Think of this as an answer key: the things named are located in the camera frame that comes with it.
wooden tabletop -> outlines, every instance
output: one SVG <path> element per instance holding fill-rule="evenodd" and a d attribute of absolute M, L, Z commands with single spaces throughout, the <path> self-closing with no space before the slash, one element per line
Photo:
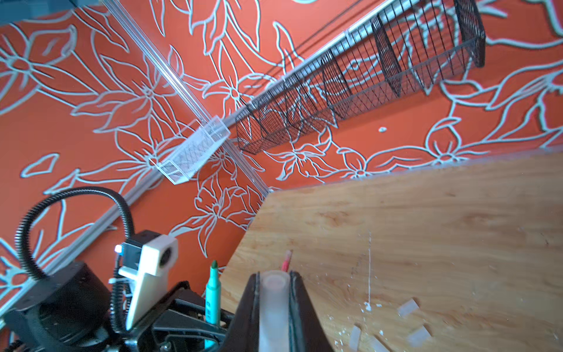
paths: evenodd
<path fill-rule="evenodd" d="M 270 194 L 222 307 L 287 249 L 335 351 L 354 324 L 361 351 L 368 335 L 393 352 L 563 350 L 563 154 Z M 398 316 L 411 298 L 420 309 Z M 432 337 L 411 347 L 422 326 Z"/>

white floral line pattern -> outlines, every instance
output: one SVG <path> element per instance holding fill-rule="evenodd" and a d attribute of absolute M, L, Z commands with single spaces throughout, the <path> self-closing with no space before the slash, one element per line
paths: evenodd
<path fill-rule="evenodd" d="M 49 212 L 55 206 L 51 206 L 43 211 L 41 215 L 33 222 L 32 229 L 36 228 L 37 226 L 41 225 L 41 220 L 43 220 Z M 60 247 L 60 243 L 64 241 L 66 238 L 70 237 L 79 237 L 79 234 L 86 231 L 93 223 L 87 223 L 82 226 L 79 226 L 75 229 L 69 230 L 64 232 L 65 227 L 65 215 L 67 210 L 66 200 L 62 200 L 60 202 L 60 212 L 59 212 L 59 220 L 57 222 L 57 229 L 55 234 L 55 240 L 50 243 L 45 249 L 43 249 L 43 239 L 45 236 L 45 230 L 41 229 L 39 231 L 39 237 L 33 246 L 33 258 L 37 261 L 37 264 L 44 268 L 47 266 L 51 261 L 53 261 L 57 256 L 63 253 L 66 247 Z M 21 289 L 22 287 L 26 286 L 28 283 L 32 281 L 31 278 L 27 278 L 26 280 L 22 281 L 21 283 L 14 283 L 14 277 L 17 275 L 27 275 L 24 269 L 22 269 L 17 262 L 17 253 L 16 250 L 3 238 L 0 238 L 0 245 L 7 250 L 7 252 L 12 257 L 11 259 L 6 256 L 0 256 L 0 261 L 6 266 L 6 271 L 0 274 L 0 300 L 4 299 L 8 295 L 13 294 L 16 290 Z"/>
<path fill-rule="evenodd" d="M 177 224 L 169 232 L 171 236 L 196 232 L 199 247 L 205 258 L 208 257 L 207 243 L 218 222 L 236 226 L 246 231 L 248 225 L 256 215 L 263 202 L 263 196 L 250 186 L 239 185 L 238 169 L 225 151 L 219 149 L 208 161 L 213 172 L 202 180 L 202 170 L 198 171 L 195 179 L 198 184 L 198 196 L 194 199 L 194 206 L 199 214 L 190 216 L 187 220 Z M 220 174 L 230 175 L 232 186 L 222 186 Z M 239 205 L 240 210 L 233 211 L 233 203 Z"/>
<path fill-rule="evenodd" d="M 166 1 L 149 0 L 153 12 L 154 22 L 162 36 L 166 36 L 165 12 L 167 11 Z M 291 35 L 285 27 L 277 22 L 272 22 L 272 27 L 276 32 L 276 50 L 279 57 L 267 59 L 262 55 L 260 28 L 261 11 L 258 0 L 249 1 L 241 4 L 237 0 L 215 0 L 209 2 L 210 12 L 203 13 L 203 10 L 194 10 L 193 1 L 171 0 L 170 10 L 177 11 L 186 16 L 188 30 L 191 35 L 197 28 L 202 30 L 203 55 L 209 57 L 217 79 L 210 82 L 203 78 L 187 74 L 180 58 L 174 51 L 173 60 L 169 57 L 171 65 L 176 69 L 178 75 L 191 88 L 202 91 L 202 98 L 207 99 L 213 95 L 223 96 L 223 110 L 220 117 L 225 118 L 237 110 L 237 108 L 247 103 L 253 95 L 249 94 L 249 88 L 253 91 L 266 89 L 268 85 L 275 81 L 269 74 L 257 72 L 245 58 L 240 48 L 235 44 L 233 37 L 244 43 L 245 49 L 249 50 L 256 58 L 267 65 L 279 69 L 280 74 L 285 74 L 288 69 L 294 68 L 299 62 L 303 61 L 295 52 L 295 47 Z M 246 21 L 241 26 L 237 17 L 244 13 L 245 18 L 251 17 L 255 21 Z M 227 49 L 227 45 L 232 47 L 235 53 Z M 245 64 L 244 74 L 239 74 L 242 69 L 235 67 L 232 55 L 237 55 Z"/>
<path fill-rule="evenodd" d="M 498 10 L 493 6 L 495 0 L 484 0 L 478 3 L 479 9 L 483 14 L 492 15 L 507 19 L 508 14 Z M 560 19 L 554 12 L 553 3 L 549 0 L 532 1 L 542 2 L 546 6 L 550 23 L 555 33 L 560 34 Z M 502 43 L 515 48 L 543 50 L 553 47 L 554 45 L 562 45 L 563 39 L 547 43 L 526 43 L 516 41 L 509 38 L 496 39 L 494 42 L 488 40 L 489 45 Z M 540 148 L 548 148 L 550 144 L 563 134 L 563 126 L 550 126 L 549 119 L 546 116 L 547 104 L 544 98 L 552 93 L 562 94 L 563 85 L 557 84 L 556 79 L 563 74 L 563 61 L 555 61 L 548 64 L 529 65 L 521 69 L 517 69 L 513 73 L 506 76 L 501 83 L 483 87 L 479 82 L 468 78 L 470 73 L 469 62 L 467 71 L 460 80 L 446 80 L 440 82 L 440 88 L 445 97 L 451 102 L 450 113 L 447 117 L 437 121 L 429 130 L 425 144 L 423 146 L 401 146 L 397 148 L 387 149 L 376 152 L 368 157 L 364 157 L 360 152 L 352 148 L 341 147 L 334 140 L 332 131 L 329 127 L 319 133 L 318 142 L 311 144 L 305 143 L 299 147 L 291 145 L 291 151 L 284 153 L 268 153 L 271 159 L 281 164 L 281 172 L 277 180 L 285 181 L 294 172 L 298 172 L 303 177 L 310 177 L 325 182 L 334 175 L 341 175 L 342 178 L 358 178 L 375 175 L 378 173 L 392 172 L 394 169 L 401 167 L 412 169 L 428 165 L 437 165 L 444 163 L 455 163 L 465 161 L 472 156 L 478 157 L 490 153 L 488 146 L 494 144 L 509 144 L 524 141 L 539 141 Z M 518 81 L 527 73 L 533 72 L 549 72 L 539 75 L 531 79 L 528 83 L 521 85 L 516 91 L 506 96 L 512 82 Z M 454 93 L 456 86 L 472 87 L 474 92 L 470 94 Z M 481 101 L 479 98 L 487 96 L 493 92 L 493 96 L 489 100 Z M 535 97 L 535 103 L 524 113 L 522 121 L 517 127 L 508 131 L 503 131 L 498 135 L 506 125 L 508 116 L 512 107 L 519 101 Z M 455 115 L 456 107 L 469 106 L 473 108 L 482 108 L 485 111 L 502 110 L 499 123 L 479 141 L 464 144 L 461 135 L 456 130 L 456 125 L 462 121 L 462 117 Z M 536 134 L 525 137 L 514 137 L 525 127 L 534 123 L 534 117 L 540 126 L 540 131 Z M 440 148 L 435 135 L 438 133 L 446 133 L 448 145 Z M 342 155 L 342 161 L 345 167 L 336 167 L 327 164 L 325 157 L 329 150 L 336 154 Z"/>
<path fill-rule="evenodd" d="M 99 40 L 110 43 L 117 48 L 116 52 L 129 53 L 129 45 L 120 34 L 122 31 L 114 29 L 111 25 L 111 16 L 106 9 L 82 8 L 69 11 L 62 16 L 51 20 L 34 20 L 33 23 L 44 24 L 49 28 L 55 25 L 63 25 L 65 21 L 78 19 L 87 26 L 90 31 L 91 49 L 99 64 L 98 69 L 105 75 L 94 73 L 93 67 L 89 67 L 82 60 L 82 55 L 77 51 L 77 27 L 73 24 L 65 25 L 65 29 L 36 30 L 27 37 L 19 25 L 12 24 L 10 28 L 16 35 L 3 35 L 0 41 L 5 45 L 0 46 L 0 78 L 7 82 L 0 87 L 0 115 L 6 115 L 14 111 L 23 103 L 29 101 L 35 93 L 41 93 L 50 97 L 53 102 L 59 102 L 72 108 L 71 115 L 76 117 L 102 117 L 105 123 L 93 130 L 94 133 L 111 133 L 116 147 L 115 155 L 123 155 L 121 160 L 112 160 L 95 170 L 83 171 L 75 168 L 69 174 L 59 179 L 54 185 L 47 188 L 43 193 L 50 195 L 71 188 L 77 184 L 95 185 L 117 185 L 121 193 L 138 184 L 145 175 L 154 170 L 154 165 L 165 158 L 175 146 L 185 137 L 180 135 L 186 123 L 179 121 L 175 111 L 172 109 L 168 99 L 176 95 L 170 85 L 162 78 L 161 74 L 142 57 L 142 64 L 119 60 L 107 54 L 101 54 Z M 39 41 L 48 42 L 45 48 Z M 173 60 L 173 52 L 169 55 L 169 61 Z M 84 68 L 85 77 L 77 77 L 61 67 L 68 67 L 69 60 L 75 60 L 79 66 Z M 185 81 L 197 84 L 196 79 L 183 75 Z M 99 86 L 89 86 L 84 82 L 97 83 Z M 209 85 L 209 82 L 200 81 L 201 86 Z M 42 156 L 35 162 L 27 165 L 21 172 L 20 177 L 37 177 L 53 173 L 59 159 L 64 155 L 50 153 Z M 236 180 L 238 174 L 233 160 L 220 150 L 211 161 L 215 172 L 207 179 L 198 174 L 197 181 L 199 194 L 213 194 L 217 202 L 214 209 L 221 208 L 221 216 L 229 224 L 239 228 L 245 228 L 256 213 L 260 196 L 250 186 L 245 189 L 232 186 L 225 191 L 214 189 L 213 180 L 219 183 L 219 173 L 227 170 L 229 178 Z M 240 207 L 230 206 L 231 200 L 243 200 Z M 45 211 L 39 221 L 45 217 Z M 65 248 L 58 248 L 61 241 L 70 238 L 79 232 L 88 229 L 92 224 L 85 224 L 76 229 L 64 232 L 64 219 L 66 215 L 66 203 L 61 203 L 59 214 L 59 226 L 56 236 L 46 249 L 45 242 L 48 230 L 42 229 L 34 247 L 34 257 L 40 266 L 45 266 L 55 259 Z M 14 258 L 2 257 L 6 265 L 6 271 L 0 274 L 2 292 L 0 299 L 10 297 L 15 290 L 23 287 L 28 281 L 15 284 L 13 278 L 24 274 L 18 264 L 15 250 L 5 240 L 1 240 L 5 250 Z M 202 245 L 203 255 L 207 255 L 205 245 Z"/>

floral wallpaper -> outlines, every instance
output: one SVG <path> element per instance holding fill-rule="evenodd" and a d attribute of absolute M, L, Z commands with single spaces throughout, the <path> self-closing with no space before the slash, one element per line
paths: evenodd
<path fill-rule="evenodd" d="M 105 7 L 1 27 L 0 304 L 30 282 L 14 245 L 29 208 L 77 186 L 127 194 L 198 127 L 194 119 Z M 132 210 L 138 231 L 178 237 L 182 255 L 171 285 L 189 280 L 203 292 L 211 261 L 226 265 L 262 201 L 220 149 L 191 181 L 173 186 L 161 179 Z M 58 258 L 112 205 L 84 196 L 45 210 L 30 240 L 40 266 Z M 81 256 L 103 281 L 111 276 L 121 228 L 117 220 Z"/>
<path fill-rule="evenodd" d="M 150 9 L 134 3 L 122 1 L 162 52 L 174 49 L 174 62 L 184 64 L 182 79 L 202 104 L 226 117 L 252 98 L 249 91 L 265 89 L 379 2 L 349 11 L 329 27 L 332 36 L 307 45 L 302 42 L 310 34 L 352 2 L 153 0 Z M 484 68 L 468 65 L 464 75 L 425 92 L 249 156 L 261 177 L 273 189 L 289 189 L 560 144 L 562 5 L 476 3 L 488 36 Z M 448 19 L 457 22 L 453 1 L 423 6 L 436 12 L 427 19 L 430 31 Z M 417 9 L 410 16 L 423 23 Z M 454 40 L 461 40 L 458 25 Z M 393 45 L 404 55 L 413 44 Z M 377 57 L 358 60 L 377 66 Z M 343 69 L 369 75 L 362 70 L 372 68 L 351 63 Z"/>

green marker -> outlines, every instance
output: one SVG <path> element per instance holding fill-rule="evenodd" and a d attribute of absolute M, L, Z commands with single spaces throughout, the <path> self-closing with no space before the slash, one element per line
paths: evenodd
<path fill-rule="evenodd" d="M 205 321 L 216 326 L 219 326 L 221 321 L 221 282 L 216 260 L 211 264 L 209 282 L 205 288 Z M 206 340 L 205 348 L 214 344 L 216 344 L 215 341 Z"/>

white debris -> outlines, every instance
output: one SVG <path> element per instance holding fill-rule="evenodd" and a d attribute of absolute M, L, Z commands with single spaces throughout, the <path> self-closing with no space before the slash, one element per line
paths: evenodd
<path fill-rule="evenodd" d="M 385 347 L 378 339 L 374 336 L 368 335 L 368 343 L 375 352 L 389 352 L 387 347 Z"/>
<path fill-rule="evenodd" d="M 354 325 L 354 328 L 352 329 L 352 335 L 350 335 L 350 344 L 348 345 L 351 351 L 355 352 L 358 350 L 358 345 L 360 344 L 360 335 L 360 328 Z"/>
<path fill-rule="evenodd" d="M 420 347 L 429 337 L 431 337 L 430 333 L 426 330 L 426 327 L 423 326 L 410 334 L 406 340 L 412 347 Z"/>
<path fill-rule="evenodd" d="M 400 306 L 397 309 L 397 312 L 399 313 L 400 317 L 405 318 L 407 315 L 409 315 L 410 313 L 414 312 L 417 309 L 418 309 L 418 304 L 414 301 L 414 299 L 411 298 L 407 303 Z"/>

